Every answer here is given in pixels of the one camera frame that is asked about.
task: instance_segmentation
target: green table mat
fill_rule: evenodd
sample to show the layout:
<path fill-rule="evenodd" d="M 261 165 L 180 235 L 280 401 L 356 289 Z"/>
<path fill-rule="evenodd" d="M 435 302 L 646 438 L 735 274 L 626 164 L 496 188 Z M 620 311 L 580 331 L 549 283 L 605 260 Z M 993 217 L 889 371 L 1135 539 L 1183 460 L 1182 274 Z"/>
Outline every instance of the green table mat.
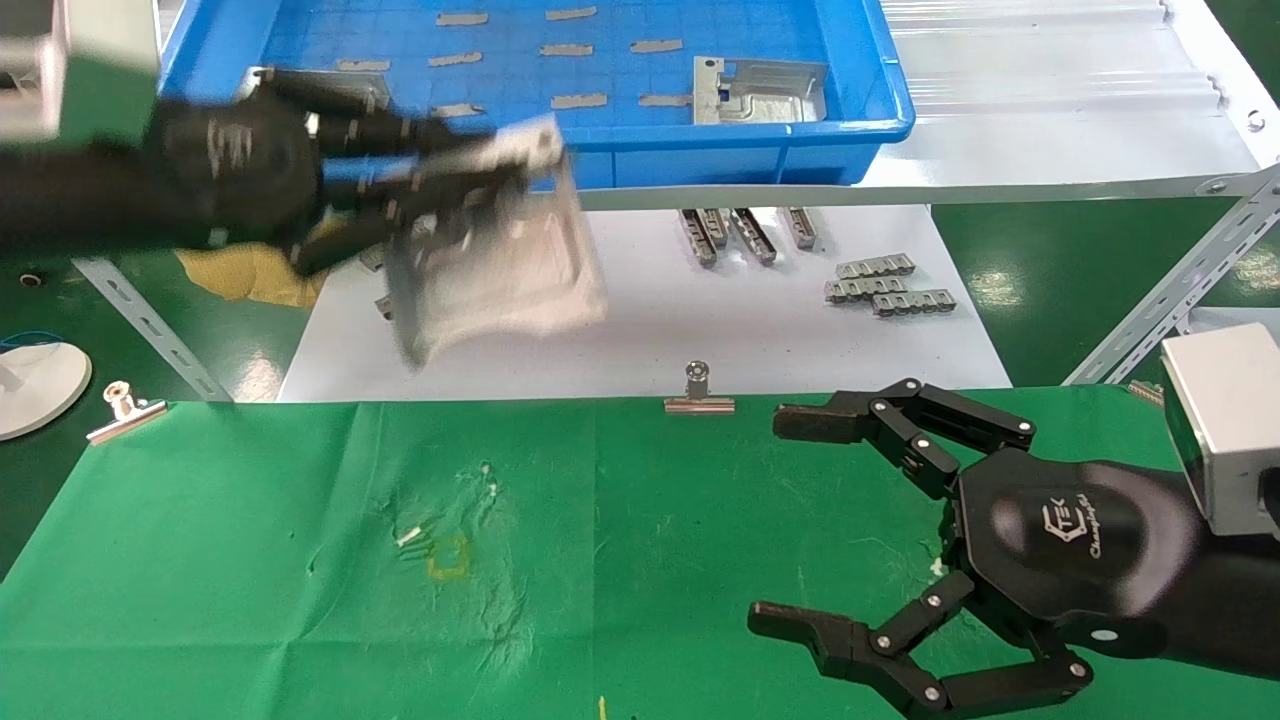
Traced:
<path fill-rule="evenodd" d="M 1034 419 L 1042 457 L 1174 466 L 1116 388 L 973 396 Z M 781 400 L 178 404 L 86 451 L 0 585 L 0 717 L 896 717 L 746 609 L 887 619 L 933 580 L 941 509 L 869 447 L 773 438 Z M 916 657 L 1024 656 L 963 616 Z M 1089 661 L 1025 716 L 1280 707 L 1275 683 Z"/>

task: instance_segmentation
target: silver binder clip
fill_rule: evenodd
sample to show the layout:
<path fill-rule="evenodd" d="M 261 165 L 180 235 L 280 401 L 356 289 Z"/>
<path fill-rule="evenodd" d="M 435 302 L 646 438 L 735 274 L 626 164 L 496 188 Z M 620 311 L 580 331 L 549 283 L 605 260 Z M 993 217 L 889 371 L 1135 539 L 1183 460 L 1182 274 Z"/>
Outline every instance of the silver binder clip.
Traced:
<path fill-rule="evenodd" d="M 156 400 L 154 402 L 147 402 L 141 398 L 134 400 L 129 383 L 124 380 L 115 380 L 114 383 L 106 386 L 106 389 L 102 391 L 102 400 L 111 406 L 111 413 L 115 414 L 115 420 L 113 420 L 111 424 L 84 436 L 90 445 L 102 445 L 115 436 L 127 433 L 138 425 L 150 423 L 169 411 L 169 406 L 163 400 Z"/>
<path fill-rule="evenodd" d="M 737 404 L 732 397 L 710 397 L 707 378 L 712 369 L 701 360 L 694 360 L 685 368 L 689 382 L 685 383 L 685 397 L 668 397 L 662 401 L 668 415 L 732 415 Z"/>

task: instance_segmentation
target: metal component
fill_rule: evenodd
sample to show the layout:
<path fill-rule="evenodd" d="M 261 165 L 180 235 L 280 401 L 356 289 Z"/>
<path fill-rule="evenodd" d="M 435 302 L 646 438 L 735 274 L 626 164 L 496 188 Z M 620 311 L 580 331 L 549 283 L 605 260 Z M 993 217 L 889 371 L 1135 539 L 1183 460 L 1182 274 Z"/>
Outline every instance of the metal component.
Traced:
<path fill-rule="evenodd" d="M 694 104 L 692 95 L 640 95 L 641 108 L 686 108 Z"/>
<path fill-rule="evenodd" d="M 728 245 L 728 220 L 724 219 L 727 210 L 719 210 L 716 208 L 704 208 L 698 211 L 699 217 L 703 219 L 703 228 L 707 231 L 707 237 L 718 249 L 723 249 Z"/>
<path fill-rule="evenodd" d="M 892 292 L 872 297 L 872 306 L 881 318 L 893 315 L 919 315 L 920 313 L 950 313 L 956 301 L 945 290 L 919 290 Z"/>
<path fill-rule="evenodd" d="M 133 325 L 133 329 L 142 334 L 143 340 L 165 359 L 174 370 L 187 380 L 187 384 L 196 391 L 201 400 L 209 402 L 230 402 L 232 396 L 218 384 L 209 370 L 200 364 L 191 350 L 174 334 L 173 329 L 160 319 L 160 315 L 142 297 L 142 295 L 125 279 L 119 268 L 104 258 L 77 258 L 72 260 L 76 269 L 84 275 L 102 297 L 106 299 L 124 319 Z"/>
<path fill-rule="evenodd" d="M 251 67 L 244 70 L 244 77 L 241 78 L 239 87 L 236 90 L 236 97 L 247 97 L 250 92 L 257 88 L 257 83 L 262 77 L 262 73 L 270 68 L 265 67 Z M 387 87 L 387 79 L 383 78 L 380 72 L 369 70 L 287 70 L 293 76 L 306 76 L 308 82 L 315 85 L 328 87 L 330 90 L 337 90 L 346 92 L 348 95 L 362 97 L 369 104 L 383 110 L 390 108 L 392 104 L 392 91 Z"/>
<path fill-rule="evenodd" d="M 567 10 L 547 10 L 548 20 L 576 20 L 579 18 L 590 18 L 595 14 L 595 5 L 589 8 L 572 8 Z"/>
<path fill-rule="evenodd" d="M 1235 204 L 1062 384 L 1119 383 L 1280 220 L 1276 176 Z"/>
<path fill-rule="evenodd" d="M 394 320 L 392 315 L 392 296 L 384 295 L 374 301 L 374 306 L 378 307 L 378 314 L 385 320 Z"/>
<path fill-rule="evenodd" d="M 1161 345 L 1165 420 L 1183 471 L 1217 536 L 1277 534 L 1260 502 L 1280 466 L 1280 348 L 1261 323 Z"/>
<path fill-rule="evenodd" d="M 431 108 L 433 118 L 466 118 L 468 115 L 484 115 L 484 105 L 474 102 L 454 102 L 453 105 L 436 105 Z"/>
<path fill-rule="evenodd" d="M 1128 386 L 1125 386 L 1125 389 L 1129 391 L 1129 395 L 1135 395 L 1157 407 L 1165 406 L 1165 388 L 1155 383 L 1133 380 Z"/>
<path fill-rule="evenodd" d="M 448 65 L 465 65 L 468 63 L 479 63 L 484 59 L 481 53 L 462 53 L 458 55 L 444 55 L 442 58 L 428 58 L 426 64 L 433 68 L 445 68 Z"/>
<path fill-rule="evenodd" d="M 716 246 L 703 224 L 701 214 L 698 210 L 681 210 L 680 219 L 684 220 L 685 238 L 689 241 L 689 247 L 694 251 L 698 264 L 704 268 L 714 265 Z"/>
<path fill-rule="evenodd" d="M 778 208 L 778 214 L 791 227 L 791 237 L 800 250 L 813 250 L 818 242 L 818 231 L 813 228 L 813 220 L 804 208 Z"/>
<path fill-rule="evenodd" d="M 344 73 L 385 73 L 392 69 L 390 60 L 338 60 L 334 65 Z"/>
<path fill-rule="evenodd" d="M 556 56 L 556 55 L 581 56 L 581 55 L 590 55 L 593 53 L 595 53 L 595 46 L 594 45 L 572 45 L 572 44 L 570 44 L 570 45 L 543 45 L 538 50 L 539 55 L 547 55 L 547 56 Z"/>
<path fill-rule="evenodd" d="M 868 258 L 867 260 L 854 260 L 836 265 L 836 277 L 842 279 L 879 278 L 883 275 L 910 275 L 915 272 L 915 263 L 906 252 Z"/>
<path fill-rule="evenodd" d="M 751 214 L 750 208 L 733 208 L 730 211 L 730 218 L 733 219 L 733 227 L 737 228 L 737 234 L 746 243 L 751 255 L 755 255 L 762 265 L 772 265 L 778 258 L 778 251 L 769 241 L 769 236 L 764 233 L 759 220 Z"/>
<path fill-rule="evenodd" d="M 867 278 L 860 281 L 831 281 L 823 286 L 827 302 L 841 304 L 868 300 L 877 295 L 908 292 L 897 278 Z"/>
<path fill-rule="evenodd" d="M 84 436 L 90 445 L 102 445 L 169 411 L 169 406 L 163 400 L 155 402 L 134 400 L 129 383 L 124 380 L 115 380 L 106 386 L 106 389 L 102 391 L 102 400 L 111 406 L 115 420 Z"/>
<path fill-rule="evenodd" d="M 699 55 L 694 58 L 694 124 L 823 120 L 826 82 L 824 63 Z"/>
<path fill-rule="evenodd" d="M 435 24 L 448 26 L 483 26 L 489 22 L 489 13 L 440 13 L 435 15 Z"/>
<path fill-rule="evenodd" d="M 376 273 L 383 269 L 383 256 L 387 252 L 387 245 L 378 243 L 362 250 L 358 255 L 360 264 L 369 268 L 370 272 Z"/>
<path fill-rule="evenodd" d="M 609 102 L 603 92 L 589 95 L 557 95 L 552 97 L 552 110 L 572 110 L 575 108 L 600 108 Z"/>
<path fill-rule="evenodd" d="M 636 40 L 631 44 L 632 53 L 671 53 L 684 47 L 684 40 Z"/>
<path fill-rule="evenodd" d="M 668 415 L 732 415 L 736 401 L 732 397 L 710 397 L 707 382 L 712 369 L 701 360 L 694 360 L 685 368 L 685 397 L 668 397 L 662 401 Z"/>

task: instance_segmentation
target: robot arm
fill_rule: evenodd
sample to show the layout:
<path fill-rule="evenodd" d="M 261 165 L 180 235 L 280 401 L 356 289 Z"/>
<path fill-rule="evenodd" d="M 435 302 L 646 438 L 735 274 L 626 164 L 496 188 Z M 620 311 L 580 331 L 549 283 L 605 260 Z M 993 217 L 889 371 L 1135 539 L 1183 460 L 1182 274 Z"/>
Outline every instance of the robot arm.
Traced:
<path fill-rule="evenodd" d="M 1068 646 L 1280 679 L 1280 543 L 1210 532 L 1181 473 L 1051 462 L 1029 420 L 902 380 L 783 405 L 774 434 L 868 442 L 927 496 L 950 573 L 878 628 L 756 602 L 748 626 L 805 644 L 819 673 L 867 684 L 906 717 L 978 717 L 1065 702 L 1093 678 Z M 988 454 L 960 469 L 933 436 Z M 961 610 L 1027 648 L 1023 665 L 934 678 L 910 657 Z"/>

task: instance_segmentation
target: white table surface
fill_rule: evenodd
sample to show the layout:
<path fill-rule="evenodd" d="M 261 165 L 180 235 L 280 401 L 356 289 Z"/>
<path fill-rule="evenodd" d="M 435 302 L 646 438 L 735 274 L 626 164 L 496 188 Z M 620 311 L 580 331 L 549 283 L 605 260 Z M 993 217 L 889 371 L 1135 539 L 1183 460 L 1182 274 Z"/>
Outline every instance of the white table surface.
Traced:
<path fill-rule="evenodd" d="M 795 249 L 772 208 L 756 217 L 778 247 L 760 266 L 736 238 L 713 269 L 692 260 L 675 210 L 591 213 L 609 293 L 600 324 L 549 338 L 498 334 L 445 348 L 419 373 L 401 361 L 374 301 L 381 273 L 330 274 L 280 402 L 675 396 L 685 365 L 710 365 L 713 395 L 874 389 L 911 375 L 941 387 L 1009 387 L 942 238 L 922 205 L 812 209 L 820 241 Z M 908 252 L 913 290 L 945 288 L 947 315 L 881 319 L 829 306 L 837 263 Z"/>

